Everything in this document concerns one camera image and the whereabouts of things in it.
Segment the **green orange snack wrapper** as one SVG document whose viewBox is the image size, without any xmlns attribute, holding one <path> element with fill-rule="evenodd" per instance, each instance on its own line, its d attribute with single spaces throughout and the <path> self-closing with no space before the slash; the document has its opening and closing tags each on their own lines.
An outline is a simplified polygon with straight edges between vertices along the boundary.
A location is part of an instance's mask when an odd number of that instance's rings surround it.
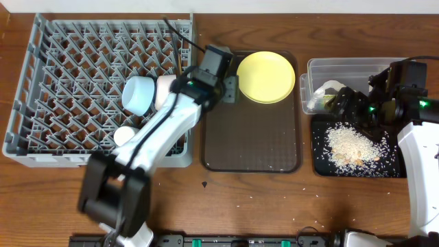
<svg viewBox="0 0 439 247">
<path fill-rule="evenodd" d="M 336 95 L 324 95 L 322 99 L 320 100 L 320 104 L 325 107 L 328 102 L 335 99 Z"/>
</svg>

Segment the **yellow plate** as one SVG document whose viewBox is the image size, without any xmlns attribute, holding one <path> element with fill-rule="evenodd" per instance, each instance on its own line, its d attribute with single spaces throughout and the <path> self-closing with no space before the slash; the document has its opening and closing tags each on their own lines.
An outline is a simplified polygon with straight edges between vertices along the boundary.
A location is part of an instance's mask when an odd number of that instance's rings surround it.
<svg viewBox="0 0 439 247">
<path fill-rule="evenodd" d="M 292 64 L 272 51 L 246 56 L 237 68 L 239 90 L 254 102 L 274 104 L 285 99 L 296 82 Z"/>
</svg>

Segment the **white napkin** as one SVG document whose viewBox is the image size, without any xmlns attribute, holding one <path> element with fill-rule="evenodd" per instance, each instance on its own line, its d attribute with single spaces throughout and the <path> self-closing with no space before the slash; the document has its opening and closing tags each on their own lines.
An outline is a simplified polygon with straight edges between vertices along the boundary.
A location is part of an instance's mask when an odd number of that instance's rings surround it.
<svg viewBox="0 0 439 247">
<path fill-rule="evenodd" d="M 313 95 L 311 100 L 307 103 L 309 109 L 314 109 L 317 101 L 322 99 L 326 95 L 326 90 L 334 89 L 336 92 L 340 91 L 341 88 L 345 87 L 345 84 L 338 82 L 337 80 L 328 80 L 320 88 L 318 88 Z"/>
</svg>

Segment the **wooden chopstick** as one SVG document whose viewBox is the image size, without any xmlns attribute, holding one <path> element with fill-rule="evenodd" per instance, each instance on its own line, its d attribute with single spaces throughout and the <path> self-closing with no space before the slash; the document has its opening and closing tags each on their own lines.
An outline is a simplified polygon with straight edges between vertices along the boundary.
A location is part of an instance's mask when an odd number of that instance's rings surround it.
<svg viewBox="0 0 439 247">
<path fill-rule="evenodd" d="M 182 75 L 182 60 L 180 55 L 177 55 L 177 59 L 178 59 L 178 75 Z"/>
</svg>

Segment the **pale pink bowl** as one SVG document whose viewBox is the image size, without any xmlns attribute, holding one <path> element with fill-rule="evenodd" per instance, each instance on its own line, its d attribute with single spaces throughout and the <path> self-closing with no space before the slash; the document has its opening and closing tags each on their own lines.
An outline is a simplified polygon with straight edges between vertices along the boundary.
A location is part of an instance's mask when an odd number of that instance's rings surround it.
<svg viewBox="0 0 439 247">
<path fill-rule="evenodd" d="M 170 92 L 172 82 L 176 79 L 176 75 L 161 75 L 156 81 L 156 98 L 154 107 L 160 110 L 167 99 Z"/>
</svg>

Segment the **light blue bowl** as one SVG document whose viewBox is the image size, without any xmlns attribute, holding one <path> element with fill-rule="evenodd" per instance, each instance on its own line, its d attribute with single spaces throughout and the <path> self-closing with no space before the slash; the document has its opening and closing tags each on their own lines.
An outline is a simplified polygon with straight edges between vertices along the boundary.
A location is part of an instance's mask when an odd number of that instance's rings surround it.
<svg viewBox="0 0 439 247">
<path fill-rule="evenodd" d="M 122 93 L 122 105 L 136 116 L 143 116 L 152 105 L 155 83 L 152 78 L 134 76 L 125 84 Z"/>
</svg>

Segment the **small white cup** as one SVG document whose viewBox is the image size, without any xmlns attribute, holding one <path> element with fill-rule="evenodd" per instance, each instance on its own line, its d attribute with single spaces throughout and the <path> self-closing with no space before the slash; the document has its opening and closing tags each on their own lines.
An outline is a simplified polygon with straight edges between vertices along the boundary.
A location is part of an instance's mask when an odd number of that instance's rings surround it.
<svg viewBox="0 0 439 247">
<path fill-rule="evenodd" d="M 133 128 L 130 126 L 122 126 L 115 130 L 113 139 L 116 146 L 122 146 L 139 131 L 138 128 Z"/>
</svg>

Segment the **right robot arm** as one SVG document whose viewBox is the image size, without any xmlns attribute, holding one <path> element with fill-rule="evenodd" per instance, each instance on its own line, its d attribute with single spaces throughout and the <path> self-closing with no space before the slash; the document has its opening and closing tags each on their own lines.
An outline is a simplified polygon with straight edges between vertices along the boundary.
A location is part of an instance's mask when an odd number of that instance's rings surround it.
<svg viewBox="0 0 439 247">
<path fill-rule="evenodd" d="M 410 195 L 410 232 L 398 246 L 438 245 L 438 100 L 426 89 L 429 56 L 392 62 L 364 95 L 345 86 L 325 107 L 369 137 L 395 132 Z"/>
</svg>

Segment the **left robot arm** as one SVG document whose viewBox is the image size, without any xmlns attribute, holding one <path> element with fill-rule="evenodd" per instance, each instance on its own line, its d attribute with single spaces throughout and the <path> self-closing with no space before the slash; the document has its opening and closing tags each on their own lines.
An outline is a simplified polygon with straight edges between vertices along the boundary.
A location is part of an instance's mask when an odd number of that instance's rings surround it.
<svg viewBox="0 0 439 247">
<path fill-rule="evenodd" d="M 222 100 L 234 53 L 207 45 L 198 66 L 178 76 L 162 108 L 127 143 L 111 154 L 96 151 L 88 159 L 78 210 L 108 227 L 98 246 L 149 246 L 146 221 L 152 177 L 173 144 Z"/>
</svg>

